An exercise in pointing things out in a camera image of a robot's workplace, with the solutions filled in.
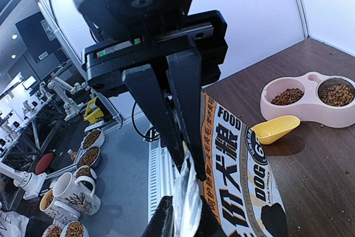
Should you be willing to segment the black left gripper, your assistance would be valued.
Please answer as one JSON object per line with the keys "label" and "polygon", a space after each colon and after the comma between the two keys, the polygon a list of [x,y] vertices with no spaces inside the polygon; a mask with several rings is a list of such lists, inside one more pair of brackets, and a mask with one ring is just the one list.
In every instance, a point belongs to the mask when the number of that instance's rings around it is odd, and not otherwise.
{"label": "black left gripper", "polygon": [[220,78],[219,66],[228,49],[226,30],[227,22],[214,10],[185,17],[182,29],[150,43],[142,37],[135,44],[105,40],[82,51],[88,85],[107,98],[129,90],[180,170],[184,161],[180,133],[158,82],[167,86],[164,74],[168,68],[166,75],[180,129],[199,180],[206,179],[200,133],[201,84],[209,85]]}

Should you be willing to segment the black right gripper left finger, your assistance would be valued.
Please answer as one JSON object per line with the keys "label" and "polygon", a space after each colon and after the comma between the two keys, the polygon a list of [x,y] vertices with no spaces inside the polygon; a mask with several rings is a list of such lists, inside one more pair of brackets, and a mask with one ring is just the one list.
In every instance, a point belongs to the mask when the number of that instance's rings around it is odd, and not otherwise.
{"label": "black right gripper left finger", "polygon": [[173,197],[164,196],[150,219],[142,237],[172,237],[174,229]]}

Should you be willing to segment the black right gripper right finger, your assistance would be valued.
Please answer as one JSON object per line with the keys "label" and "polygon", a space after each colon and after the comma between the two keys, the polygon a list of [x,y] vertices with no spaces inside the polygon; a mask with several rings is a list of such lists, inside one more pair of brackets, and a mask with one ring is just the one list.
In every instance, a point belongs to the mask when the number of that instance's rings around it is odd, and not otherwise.
{"label": "black right gripper right finger", "polygon": [[200,224],[194,237],[225,236],[220,224],[206,202],[202,203]]}

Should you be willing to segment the pet food bag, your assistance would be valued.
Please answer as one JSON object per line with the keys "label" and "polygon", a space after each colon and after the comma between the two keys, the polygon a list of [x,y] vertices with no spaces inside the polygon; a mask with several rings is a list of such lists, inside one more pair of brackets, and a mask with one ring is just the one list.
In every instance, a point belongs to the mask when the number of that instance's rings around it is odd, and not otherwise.
{"label": "pet food bag", "polygon": [[254,131],[201,93],[200,133],[206,179],[191,153],[174,188],[174,234],[194,236],[206,202],[225,236],[287,236],[287,218],[271,168]]}

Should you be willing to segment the yellow plastic scoop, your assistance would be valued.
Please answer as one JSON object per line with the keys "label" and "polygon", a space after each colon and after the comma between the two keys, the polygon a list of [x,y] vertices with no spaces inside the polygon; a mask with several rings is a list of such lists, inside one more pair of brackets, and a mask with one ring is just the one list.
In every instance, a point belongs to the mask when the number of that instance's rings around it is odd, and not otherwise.
{"label": "yellow plastic scoop", "polygon": [[301,124],[298,117],[284,115],[254,125],[251,129],[261,144],[269,145],[279,140]]}

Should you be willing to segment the pink double pet feeder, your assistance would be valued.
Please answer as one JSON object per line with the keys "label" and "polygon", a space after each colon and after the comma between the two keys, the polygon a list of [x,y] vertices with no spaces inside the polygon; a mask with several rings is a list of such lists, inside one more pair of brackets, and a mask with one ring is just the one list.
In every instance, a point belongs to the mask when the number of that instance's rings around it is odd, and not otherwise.
{"label": "pink double pet feeder", "polygon": [[[301,121],[316,122],[331,128],[345,128],[354,124],[354,101],[342,107],[331,106],[321,100],[327,88],[345,84],[354,90],[354,81],[338,75],[308,72],[299,77],[281,77],[269,82],[260,96],[260,110],[266,120],[294,115]],[[303,97],[293,104],[275,105],[272,100],[287,89],[303,91]]]}

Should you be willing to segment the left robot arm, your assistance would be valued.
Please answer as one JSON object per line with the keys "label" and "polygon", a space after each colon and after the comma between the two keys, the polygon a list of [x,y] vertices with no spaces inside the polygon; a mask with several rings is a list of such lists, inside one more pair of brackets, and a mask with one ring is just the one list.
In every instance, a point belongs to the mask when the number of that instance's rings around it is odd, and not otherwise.
{"label": "left robot arm", "polygon": [[219,80],[228,49],[217,10],[189,14],[192,0],[73,0],[108,36],[82,52],[88,84],[107,98],[129,92],[177,166],[183,144],[206,179],[200,132],[201,89]]}

